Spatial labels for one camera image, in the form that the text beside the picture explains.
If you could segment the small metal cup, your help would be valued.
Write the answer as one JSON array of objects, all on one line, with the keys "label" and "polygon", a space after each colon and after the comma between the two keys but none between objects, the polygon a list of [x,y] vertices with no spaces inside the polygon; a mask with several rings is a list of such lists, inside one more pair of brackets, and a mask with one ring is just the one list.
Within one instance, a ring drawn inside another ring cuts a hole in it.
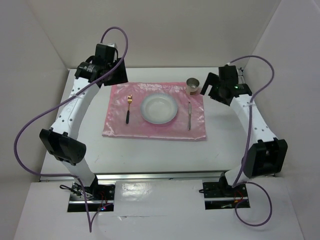
[{"label": "small metal cup", "polygon": [[189,96],[195,96],[199,93],[200,82],[198,79],[191,77],[186,80],[185,91]]}]

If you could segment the silver table knife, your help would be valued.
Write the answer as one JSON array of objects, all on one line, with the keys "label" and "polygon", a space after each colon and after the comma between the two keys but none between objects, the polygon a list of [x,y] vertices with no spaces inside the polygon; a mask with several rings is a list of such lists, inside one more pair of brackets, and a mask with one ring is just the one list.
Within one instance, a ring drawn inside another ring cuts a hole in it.
[{"label": "silver table knife", "polygon": [[189,101],[188,102],[188,124],[187,124],[187,130],[191,130],[191,118],[192,118],[192,104]]}]

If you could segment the gold fork dark handle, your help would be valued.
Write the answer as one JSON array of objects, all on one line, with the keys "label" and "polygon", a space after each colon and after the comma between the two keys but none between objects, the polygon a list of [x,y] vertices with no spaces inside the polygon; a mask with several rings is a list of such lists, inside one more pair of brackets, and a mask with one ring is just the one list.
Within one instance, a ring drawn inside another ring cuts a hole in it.
[{"label": "gold fork dark handle", "polygon": [[130,94],[127,96],[127,112],[126,112],[126,119],[125,119],[125,123],[128,124],[130,121],[130,106],[131,103],[133,102],[133,96]]}]

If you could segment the pink rose satin cloth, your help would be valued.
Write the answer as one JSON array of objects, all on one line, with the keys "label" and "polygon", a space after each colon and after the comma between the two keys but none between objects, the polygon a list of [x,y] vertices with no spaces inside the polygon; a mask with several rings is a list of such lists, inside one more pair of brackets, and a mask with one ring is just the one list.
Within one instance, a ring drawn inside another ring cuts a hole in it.
[{"label": "pink rose satin cloth", "polygon": [[[173,120],[152,124],[143,119],[140,105],[151,94],[171,95],[178,106]],[[129,123],[126,124],[127,98],[132,95]],[[188,102],[192,105],[191,130],[188,130]],[[104,137],[200,141],[206,138],[205,108],[200,94],[188,95],[184,82],[128,82],[111,88],[106,113]]]}]

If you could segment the white round plate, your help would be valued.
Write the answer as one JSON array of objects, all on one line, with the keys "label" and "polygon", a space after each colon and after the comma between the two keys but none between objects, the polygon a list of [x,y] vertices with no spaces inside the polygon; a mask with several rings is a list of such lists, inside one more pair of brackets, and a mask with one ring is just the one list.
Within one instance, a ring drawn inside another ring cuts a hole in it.
[{"label": "white round plate", "polygon": [[140,104],[143,119],[151,124],[162,125],[172,121],[178,112],[176,100],[169,94],[153,93]]}]

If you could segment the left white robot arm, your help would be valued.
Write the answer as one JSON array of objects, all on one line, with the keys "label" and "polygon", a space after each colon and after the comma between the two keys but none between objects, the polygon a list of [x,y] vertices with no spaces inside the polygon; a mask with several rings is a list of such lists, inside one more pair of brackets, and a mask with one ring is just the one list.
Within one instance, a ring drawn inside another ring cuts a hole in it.
[{"label": "left white robot arm", "polygon": [[83,118],[102,86],[128,82],[125,63],[118,56],[115,43],[97,44],[95,54],[82,62],[74,74],[70,97],[59,117],[39,137],[48,153],[61,162],[74,176],[75,185],[88,200],[100,197],[103,187],[90,170],[85,154],[87,147],[78,141]]}]

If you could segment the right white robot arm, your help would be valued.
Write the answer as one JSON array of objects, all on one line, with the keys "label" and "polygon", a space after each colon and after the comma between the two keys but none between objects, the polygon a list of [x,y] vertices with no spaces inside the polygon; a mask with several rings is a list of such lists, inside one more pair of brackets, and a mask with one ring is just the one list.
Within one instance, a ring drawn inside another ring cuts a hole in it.
[{"label": "right white robot arm", "polygon": [[241,164],[220,175],[220,194],[229,197],[236,189],[235,184],[281,171],[288,144],[270,130],[253,100],[249,86],[239,83],[234,65],[219,67],[218,74],[208,73],[200,93],[208,94],[211,99],[231,107],[247,134]]}]

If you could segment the aluminium front rail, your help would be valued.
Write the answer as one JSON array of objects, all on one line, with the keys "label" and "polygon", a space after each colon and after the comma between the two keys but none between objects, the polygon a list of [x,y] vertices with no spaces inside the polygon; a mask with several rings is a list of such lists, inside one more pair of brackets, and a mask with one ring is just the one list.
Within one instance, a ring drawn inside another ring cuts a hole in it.
[{"label": "aluminium front rail", "polygon": [[125,173],[96,173],[99,181],[120,180],[182,180],[219,178],[226,170],[202,171],[165,171],[165,172],[125,172]]}]

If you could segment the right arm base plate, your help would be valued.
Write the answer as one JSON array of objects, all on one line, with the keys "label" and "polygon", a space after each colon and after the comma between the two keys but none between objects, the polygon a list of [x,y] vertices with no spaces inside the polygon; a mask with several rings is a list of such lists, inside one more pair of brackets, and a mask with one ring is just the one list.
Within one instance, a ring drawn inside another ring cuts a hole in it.
[{"label": "right arm base plate", "polygon": [[250,201],[245,184],[235,188],[217,182],[203,182],[202,189],[198,191],[204,197],[206,210],[227,210],[238,208],[250,208]]}]

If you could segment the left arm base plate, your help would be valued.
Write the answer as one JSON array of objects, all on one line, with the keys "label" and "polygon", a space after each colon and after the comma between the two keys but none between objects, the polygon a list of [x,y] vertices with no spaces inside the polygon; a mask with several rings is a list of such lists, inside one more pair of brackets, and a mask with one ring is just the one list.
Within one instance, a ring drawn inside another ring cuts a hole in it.
[{"label": "left arm base plate", "polygon": [[87,197],[87,205],[89,212],[96,212],[101,208],[101,212],[114,211],[115,184],[100,185],[96,193],[82,191],[82,188],[73,183],[71,187],[61,184],[62,190],[69,191],[68,213],[81,213],[86,211],[85,196]]}]

